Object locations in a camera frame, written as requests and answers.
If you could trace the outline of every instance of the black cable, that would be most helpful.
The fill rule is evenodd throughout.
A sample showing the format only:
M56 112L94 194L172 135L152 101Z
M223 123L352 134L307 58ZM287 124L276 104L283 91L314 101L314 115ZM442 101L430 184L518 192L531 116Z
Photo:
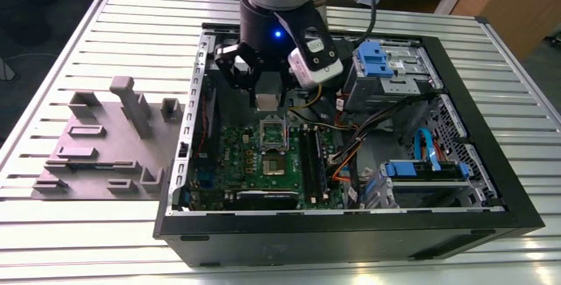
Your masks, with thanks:
M358 127L355 133L352 134L352 137L350 139L351 144L339 151L332 157L332 159L338 159L344 154L350 153L356 146L360 145L363 139L366 138L366 135L368 134L371 129L375 129L378 124L386 121L391 116L408 104L412 102L419 102L423 100L430 100L434 97L436 97L438 93L435 91L430 93L424 93L422 95L414 96L414 97L406 97L402 100L399 100L395 104L392 104L388 108L384 108L383 110L378 111L375 114L372 114L366 120L364 123L362 123L360 127Z
M342 131L346 131L347 129L344 128L344 127L338 127L338 126L334 126L334 125L330 125L330 124L326 124L326 123L322 123L322 122L314 122L312 120L308 120L300 113L297 113L296 111L293 111L293 110L289 110L288 109L288 111L293 114L293 116L300 120L300 121L303 121L304 123L307 123L307 124L311 124L311 125L319 125L319 126L324 126L324 127L328 127L328 128L331 128L331 129L339 129L339 130L342 130Z
M364 34L355 40L352 43L358 47L366 38L370 36L371 30L374 29L374 24L376 23L376 0L370 0L370 24L366 28Z
M356 155L350 159L347 164L348 166L348 178L350 178L350 187L356 193L356 202L350 199L348 208L358 209L360 208L360 180L358 179L358 166L356 166Z
M318 121L322 122L322 116L319 115L318 111L315 111L314 107L308 106L305 109L314 114L314 116L318 118Z

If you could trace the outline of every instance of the slotted aluminum surface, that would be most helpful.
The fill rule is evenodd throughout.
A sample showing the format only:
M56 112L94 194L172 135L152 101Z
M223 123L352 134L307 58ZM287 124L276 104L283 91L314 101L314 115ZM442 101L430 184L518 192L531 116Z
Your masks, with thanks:
M157 202L41 202L34 177L54 148L73 91L101 101L112 76L133 76L148 102L184 102L203 22L235 24L235 1L94 0L0 150L0 280L69 284L555 284L561 279L558 114L472 18L379 12L375 31L438 36L546 227L444 261L191 269L152 239ZM368 11L330 8L330 27L364 30Z

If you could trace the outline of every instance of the gray plastic part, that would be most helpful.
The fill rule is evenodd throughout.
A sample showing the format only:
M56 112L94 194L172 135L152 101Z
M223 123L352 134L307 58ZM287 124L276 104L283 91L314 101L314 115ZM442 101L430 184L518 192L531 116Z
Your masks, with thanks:
M93 147L61 146L56 156L58 158L94 158L97 156L97 150Z
M41 193L64 193L68 185L60 179L37 179L33 189Z
M384 95L414 96L420 93L415 81L407 76L395 76L391 79L380 78L379 82Z
M167 168L175 157L180 122L164 122L160 103L148 104L151 118L145 119L153 131L153 137L140 139L136 130L123 115L120 102L102 102L89 106L93 118L72 117L65 131L100 131L102 137L81 137L64 133L57 146L44 165L45 171L38 179L58 178L68 184L60 192L33 190L32 197L42 200L157 200L160 169ZM94 158L58 158L60 147L94 148ZM155 184L144 180L140 183L143 169L155 178ZM106 189L108 179L131 179L136 190L118 196L118 190Z
M89 93L74 93L69 101L68 108L77 119L94 118L90 112L92 106L100 106L96 95Z
M131 120L133 128L141 139L152 136L152 129L148 124L147 103L144 96L136 97L133 90L133 79L128 76L114 76L108 90L118 96L123 103L123 111Z
M141 166L139 162L114 162L113 170L118 173L140 173Z
M164 122L179 122L183 118L183 110L176 98L164 98L159 107Z
M164 169L159 168L156 177L152 177L149 170L144 168L140 174L140 185L148 193L157 193L161 190L164 180Z
M105 129L101 125L76 125L69 127L68 135L72 137L104 137Z
M108 179L106 180L106 189L110 193L135 193L136 185L131 179Z

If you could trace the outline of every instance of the blue drive bracket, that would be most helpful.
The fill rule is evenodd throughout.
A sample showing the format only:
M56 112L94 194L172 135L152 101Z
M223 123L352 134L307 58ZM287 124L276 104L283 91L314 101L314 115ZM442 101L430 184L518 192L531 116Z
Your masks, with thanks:
M463 179L468 178L470 177L470 168L468 168L467 164L464 162L460 162L458 164L458 168L459 168L459 171L462 173Z
M390 162L386 164L386 174L388 177L414 177L416 171L414 170L412 162Z
M387 66L387 54L378 42L363 42L358 47L356 55L364 67L366 77L394 77L394 70Z
M420 137L424 138L424 142L427 143L427 153L428 153L428 160L432 165L432 170L439 171L442 168L438 164L438 156L436 156L436 150L432 146L432 136L430 135L430 131L424 129L423 127L416 130L414 133L414 159L420 160Z

